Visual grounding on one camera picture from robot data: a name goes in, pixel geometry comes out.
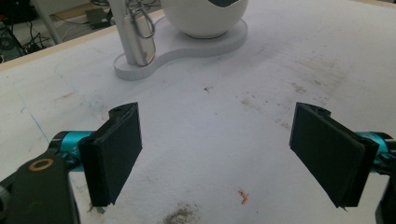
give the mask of wire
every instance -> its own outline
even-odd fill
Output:
[[[88,24],[89,22],[88,21],[85,21],[85,22],[83,22],[83,23],[79,23],[79,22],[73,22],[73,21],[67,21],[67,20],[65,20],[65,19],[62,19],[61,17],[59,17],[58,15],[51,15],[51,16],[53,16],[53,17],[55,17],[55,18],[58,18],[59,20],[61,20],[61,21],[64,21],[64,22],[67,22],[67,23],[70,23],[70,24],[76,24],[76,25],[85,25],[85,24]]]
[[[70,36],[72,36],[72,35],[76,35],[76,34],[78,34],[78,33],[80,33],[80,32],[86,31],[86,30],[88,30],[88,29],[90,28],[90,27],[89,27],[89,28],[87,28],[87,29],[80,30],[80,31],[78,31],[78,32],[75,32],[75,33],[71,34],[70,36],[67,36],[67,34],[68,34],[71,30],[75,29],[76,27],[78,27],[78,26],[80,26],[80,25],[88,25],[88,24],[75,24],[75,25],[71,26],[69,29],[66,30],[66,32],[64,32],[64,36],[62,36],[62,40],[64,40],[66,37],[70,37]]]

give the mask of electronic equipment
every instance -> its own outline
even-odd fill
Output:
[[[111,25],[107,14],[101,8],[85,11],[85,14],[87,14],[88,22],[93,30],[106,28]]]
[[[0,63],[26,55],[21,43],[12,32],[0,22]]]

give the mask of white table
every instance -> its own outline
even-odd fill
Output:
[[[396,136],[396,10],[251,0],[244,20],[238,51],[136,82],[114,75],[114,27],[1,64],[0,179],[57,132],[96,130],[110,108],[138,102],[144,148],[117,203],[87,212],[84,175],[70,175],[82,223],[163,223],[178,204],[191,206],[190,223],[375,223],[386,176],[369,176],[358,208],[336,209],[289,138],[296,102]]]

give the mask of red mark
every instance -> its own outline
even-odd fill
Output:
[[[248,202],[248,194],[246,194],[244,191],[242,191],[241,189],[238,190],[238,193],[242,196],[242,198],[244,200],[242,200],[241,204],[245,205]]]

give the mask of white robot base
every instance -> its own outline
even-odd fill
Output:
[[[189,37],[177,30],[165,17],[155,22],[156,58],[147,66],[128,64],[125,54],[114,61],[117,77],[136,81],[151,76],[165,63],[181,58],[217,56],[239,49],[248,38],[248,26],[241,20],[224,35],[212,39]]]

